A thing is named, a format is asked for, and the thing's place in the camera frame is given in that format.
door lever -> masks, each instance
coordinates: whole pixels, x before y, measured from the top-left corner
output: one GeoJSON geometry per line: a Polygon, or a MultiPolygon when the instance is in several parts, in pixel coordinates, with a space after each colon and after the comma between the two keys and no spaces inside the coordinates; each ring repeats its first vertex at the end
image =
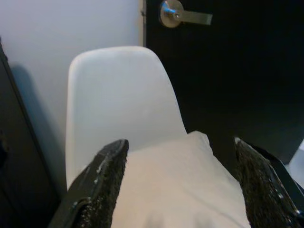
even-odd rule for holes
{"type": "Polygon", "coordinates": [[[164,0],[161,4],[160,20],[169,28],[175,28],[181,22],[211,25],[212,14],[186,11],[180,1],[164,0]]]}

white pillow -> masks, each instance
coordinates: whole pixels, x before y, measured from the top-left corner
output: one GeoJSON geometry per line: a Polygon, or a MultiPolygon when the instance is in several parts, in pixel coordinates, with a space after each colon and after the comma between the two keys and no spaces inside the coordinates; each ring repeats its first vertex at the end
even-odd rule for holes
{"type": "Polygon", "coordinates": [[[192,132],[131,152],[112,228],[249,228],[239,183],[192,132]]]}

white wall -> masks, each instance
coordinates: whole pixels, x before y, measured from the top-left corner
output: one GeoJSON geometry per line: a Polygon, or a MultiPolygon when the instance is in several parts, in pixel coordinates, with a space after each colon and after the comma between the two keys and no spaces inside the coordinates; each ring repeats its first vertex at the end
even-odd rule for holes
{"type": "Polygon", "coordinates": [[[138,0],[0,1],[2,45],[61,194],[69,64],[86,50],[141,44],[138,5],[138,0]]]}

black door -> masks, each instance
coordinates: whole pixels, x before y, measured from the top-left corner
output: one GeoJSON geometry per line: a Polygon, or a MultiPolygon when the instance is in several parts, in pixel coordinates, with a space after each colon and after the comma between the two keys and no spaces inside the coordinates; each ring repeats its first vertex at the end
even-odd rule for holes
{"type": "Polygon", "coordinates": [[[206,133],[232,174],[235,135],[289,162],[304,138],[304,2],[180,2],[212,14],[211,25],[168,28],[162,0],[146,0],[145,44],[167,70],[186,130],[206,133]]]}

white plastic chair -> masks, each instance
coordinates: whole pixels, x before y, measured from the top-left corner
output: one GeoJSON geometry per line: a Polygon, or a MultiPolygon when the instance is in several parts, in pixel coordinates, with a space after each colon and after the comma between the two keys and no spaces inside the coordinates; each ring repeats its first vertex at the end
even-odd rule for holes
{"type": "Polygon", "coordinates": [[[106,144],[130,151],[186,135],[168,75],[143,47],[85,52],[71,63],[66,118],[67,187],[106,144]]]}

